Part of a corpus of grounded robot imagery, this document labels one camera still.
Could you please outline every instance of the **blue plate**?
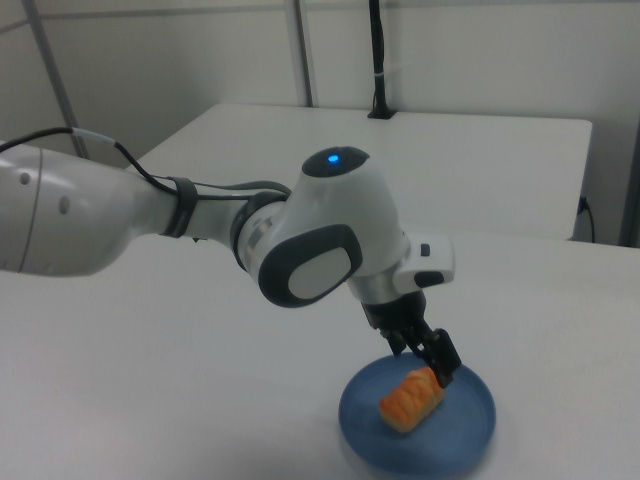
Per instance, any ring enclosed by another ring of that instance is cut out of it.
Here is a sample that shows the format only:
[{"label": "blue plate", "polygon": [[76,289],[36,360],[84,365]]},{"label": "blue plate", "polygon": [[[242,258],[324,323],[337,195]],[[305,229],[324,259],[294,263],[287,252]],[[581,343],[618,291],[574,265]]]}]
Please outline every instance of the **blue plate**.
[{"label": "blue plate", "polygon": [[365,461],[406,478],[439,479],[471,468],[496,425],[491,392],[460,366],[440,405],[412,432],[398,433],[380,417],[378,401],[411,370],[424,367],[413,354],[385,357],[360,370],[340,399],[340,426]]}]

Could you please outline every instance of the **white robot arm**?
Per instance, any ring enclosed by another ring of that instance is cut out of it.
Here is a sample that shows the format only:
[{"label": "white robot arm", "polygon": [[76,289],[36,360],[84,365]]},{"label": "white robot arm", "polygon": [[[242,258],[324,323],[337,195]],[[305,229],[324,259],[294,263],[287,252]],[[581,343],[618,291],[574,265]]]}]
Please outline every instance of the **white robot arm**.
[{"label": "white robot arm", "polygon": [[346,282],[394,354],[408,345],[441,385],[452,380],[460,359],[447,333],[424,321],[422,292],[453,279],[451,243],[403,231],[368,154],[313,155],[290,195],[268,183],[231,194],[187,179],[162,185],[25,145],[0,153],[0,268],[88,275],[139,235],[215,240],[279,306],[309,305]]}]

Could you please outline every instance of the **white table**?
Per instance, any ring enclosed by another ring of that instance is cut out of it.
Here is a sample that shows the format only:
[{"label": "white table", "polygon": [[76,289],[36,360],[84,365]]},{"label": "white table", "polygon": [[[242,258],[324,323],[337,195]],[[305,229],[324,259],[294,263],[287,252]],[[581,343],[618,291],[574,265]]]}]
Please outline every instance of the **white table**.
[{"label": "white table", "polygon": [[[233,170],[173,162],[158,173]],[[456,279],[427,290],[428,319],[497,407],[469,478],[637,478],[640,251],[452,239]],[[3,273],[0,292],[0,478],[387,478],[338,426],[346,383],[389,354],[344,286],[280,309],[224,247],[154,236],[96,276]]]},{"label": "white table", "polygon": [[304,160],[351,145],[369,153],[402,219],[568,239],[591,137],[582,120],[217,105],[142,159],[151,172],[293,187]]}]

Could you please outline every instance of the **white wall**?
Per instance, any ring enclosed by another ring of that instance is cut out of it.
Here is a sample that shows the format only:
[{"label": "white wall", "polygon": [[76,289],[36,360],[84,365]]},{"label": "white wall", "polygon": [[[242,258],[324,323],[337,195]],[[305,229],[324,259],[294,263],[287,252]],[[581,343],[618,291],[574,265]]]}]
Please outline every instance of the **white wall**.
[{"label": "white wall", "polygon": [[[38,5],[78,124],[134,156],[222,101],[298,104],[282,1]],[[122,164],[101,145],[88,148]]]},{"label": "white wall", "polygon": [[[390,104],[592,121],[584,192],[598,241],[616,243],[640,116],[640,3],[454,3],[383,9]],[[367,4],[306,1],[321,107],[371,107]],[[589,237],[587,227],[585,216],[578,238]]]},{"label": "white wall", "polygon": [[[0,1],[0,139],[64,126],[20,0]],[[35,142],[74,153],[71,141],[55,137]]]}]

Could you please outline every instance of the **orange food item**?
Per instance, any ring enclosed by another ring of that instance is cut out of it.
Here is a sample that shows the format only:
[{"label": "orange food item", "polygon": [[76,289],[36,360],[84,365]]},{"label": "orange food item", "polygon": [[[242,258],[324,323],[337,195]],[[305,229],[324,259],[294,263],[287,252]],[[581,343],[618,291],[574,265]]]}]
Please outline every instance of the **orange food item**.
[{"label": "orange food item", "polygon": [[413,430],[442,401],[444,389],[429,367],[412,370],[388,396],[380,399],[380,416],[394,430]]}]

